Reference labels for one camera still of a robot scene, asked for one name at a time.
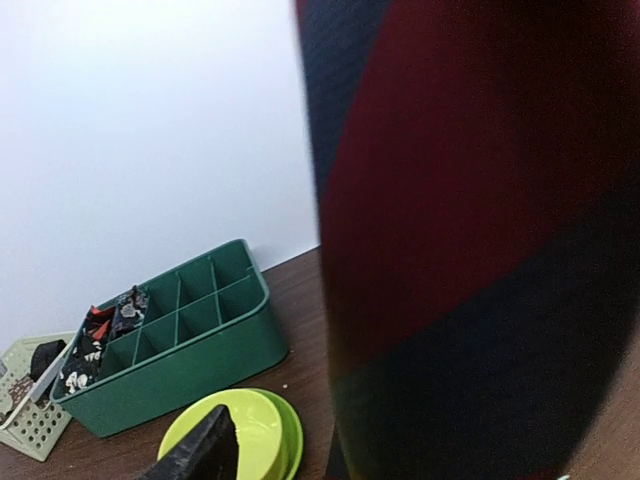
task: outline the perforated basket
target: perforated basket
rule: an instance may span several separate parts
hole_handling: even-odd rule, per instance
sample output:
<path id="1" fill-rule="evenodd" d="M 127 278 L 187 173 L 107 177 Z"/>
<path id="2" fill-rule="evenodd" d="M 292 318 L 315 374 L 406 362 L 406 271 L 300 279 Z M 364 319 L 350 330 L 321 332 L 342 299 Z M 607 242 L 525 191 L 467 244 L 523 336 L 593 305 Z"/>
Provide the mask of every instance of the perforated basket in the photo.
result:
<path id="1" fill-rule="evenodd" d="M 73 336 L 73 333 L 57 334 L 18 340 L 0 357 L 1 413 L 10 413 L 13 401 L 9 396 L 9 390 L 29 374 L 31 357 L 36 347 L 55 340 L 64 340 L 71 344 Z M 42 392 L 53 382 L 65 353 L 66 349 L 0 425 L 0 442 L 41 462 L 47 459 L 71 420 L 71 415 L 46 397 L 36 403 Z"/>

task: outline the brown floor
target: brown floor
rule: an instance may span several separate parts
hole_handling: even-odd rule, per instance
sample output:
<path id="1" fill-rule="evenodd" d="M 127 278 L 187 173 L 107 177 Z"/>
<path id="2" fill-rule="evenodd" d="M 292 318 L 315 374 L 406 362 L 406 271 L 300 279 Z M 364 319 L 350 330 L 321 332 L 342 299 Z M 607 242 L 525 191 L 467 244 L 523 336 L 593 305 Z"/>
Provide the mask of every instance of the brown floor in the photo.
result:
<path id="1" fill-rule="evenodd" d="M 292 352 L 278 367 L 244 386 L 273 390 L 298 410 L 306 435 L 299 477 L 323 477 L 333 427 L 326 382 L 324 307 L 317 252 L 309 252 L 265 274 L 272 303 Z M 572 480 L 640 480 L 640 334 L 635 336 L 611 398 L 567 469 Z M 46 463 L 0 445 L 0 478 L 130 480 L 153 463 L 174 412 L 101 440 L 72 422 Z"/>
<path id="2" fill-rule="evenodd" d="M 281 365 L 248 380 L 243 386 L 273 390 L 296 408 L 305 428 L 306 441 L 298 478 L 317 480 L 324 475 L 333 429 L 318 254 L 310 252 L 295 258 L 266 272 L 265 277 L 292 351 Z M 160 440 L 178 413 L 104 440 L 73 421 L 46 463 L 0 444 L 0 478 L 134 479 L 153 463 Z"/>

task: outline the green plastic organizer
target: green plastic organizer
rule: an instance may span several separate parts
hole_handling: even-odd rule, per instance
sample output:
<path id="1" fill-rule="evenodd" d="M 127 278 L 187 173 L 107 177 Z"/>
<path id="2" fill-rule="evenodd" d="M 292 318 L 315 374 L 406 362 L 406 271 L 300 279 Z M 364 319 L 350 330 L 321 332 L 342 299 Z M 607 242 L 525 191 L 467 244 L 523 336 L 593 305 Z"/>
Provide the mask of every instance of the green plastic organizer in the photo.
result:
<path id="1" fill-rule="evenodd" d="M 269 290 L 244 240 L 140 287 L 149 294 L 144 323 L 108 344 L 98 380 L 65 396 L 58 378 L 52 391 L 55 403 L 99 437 L 188 405 L 287 356 Z"/>

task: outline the white wall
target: white wall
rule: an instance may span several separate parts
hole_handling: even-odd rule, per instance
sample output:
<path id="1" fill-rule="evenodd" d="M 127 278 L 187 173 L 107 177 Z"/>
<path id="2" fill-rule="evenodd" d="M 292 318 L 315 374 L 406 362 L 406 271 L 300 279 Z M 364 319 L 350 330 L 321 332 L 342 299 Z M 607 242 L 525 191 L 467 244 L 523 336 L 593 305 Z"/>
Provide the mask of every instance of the white wall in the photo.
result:
<path id="1" fill-rule="evenodd" d="M 317 245 L 292 8 L 0 2 L 0 350 L 229 239 Z"/>

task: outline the red and black fabric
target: red and black fabric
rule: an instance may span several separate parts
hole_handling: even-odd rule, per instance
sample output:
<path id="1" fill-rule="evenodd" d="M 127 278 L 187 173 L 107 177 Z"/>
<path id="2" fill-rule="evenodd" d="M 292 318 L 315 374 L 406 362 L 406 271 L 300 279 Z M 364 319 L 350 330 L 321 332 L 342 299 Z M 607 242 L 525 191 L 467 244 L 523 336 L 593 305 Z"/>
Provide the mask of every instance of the red and black fabric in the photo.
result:
<path id="1" fill-rule="evenodd" d="M 637 313 L 636 11 L 298 11 L 352 478 L 556 478 Z"/>

